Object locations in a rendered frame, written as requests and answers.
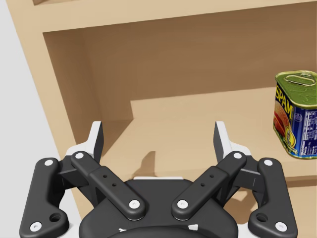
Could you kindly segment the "green and blue rectangular can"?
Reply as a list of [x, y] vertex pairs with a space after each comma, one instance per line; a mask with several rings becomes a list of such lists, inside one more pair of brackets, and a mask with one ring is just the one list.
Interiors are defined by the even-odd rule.
[[292, 157], [317, 159], [317, 73], [281, 72], [275, 81], [275, 133]]

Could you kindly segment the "pale wooden shelf unit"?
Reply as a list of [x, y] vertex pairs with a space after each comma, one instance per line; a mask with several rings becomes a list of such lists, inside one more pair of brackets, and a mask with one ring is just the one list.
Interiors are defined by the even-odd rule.
[[317, 71], [317, 0], [6, 0], [60, 157], [103, 123], [123, 179], [195, 179], [214, 123], [278, 159], [300, 227], [317, 218], [317, 162], [284, 150], [275, 75]]

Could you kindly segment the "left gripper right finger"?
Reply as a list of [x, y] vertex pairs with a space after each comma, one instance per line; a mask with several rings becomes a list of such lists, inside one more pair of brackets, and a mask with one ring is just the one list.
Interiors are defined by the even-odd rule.
[[217, 165], [209, 167], [173, 200], [173, 217], [187, 221], [212, 198], [224, 206], [242, 187], [252, 191], [258, 205], [248, 220], [252, 235], [298, 235], [281, 163], [273, 158], [256, 161], [247, 147], [230, 141], [222, 121], [215, 122], [213, 145]]

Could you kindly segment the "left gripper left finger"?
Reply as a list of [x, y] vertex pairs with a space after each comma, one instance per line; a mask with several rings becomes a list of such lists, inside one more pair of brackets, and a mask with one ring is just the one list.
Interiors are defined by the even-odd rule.
[[95, 121], [88, 139], [70, 147], [64, 159], [44, 158], [36, 163], [19, 235], [64, 235], [69, 220], [59, 205], [65, 191], [74, 187], [94, 207], [107, 199], [128, 220], [137, 221], [145, 216], [145, 201], [108, 167], [100, 165], [103, 146], [102, 122]]

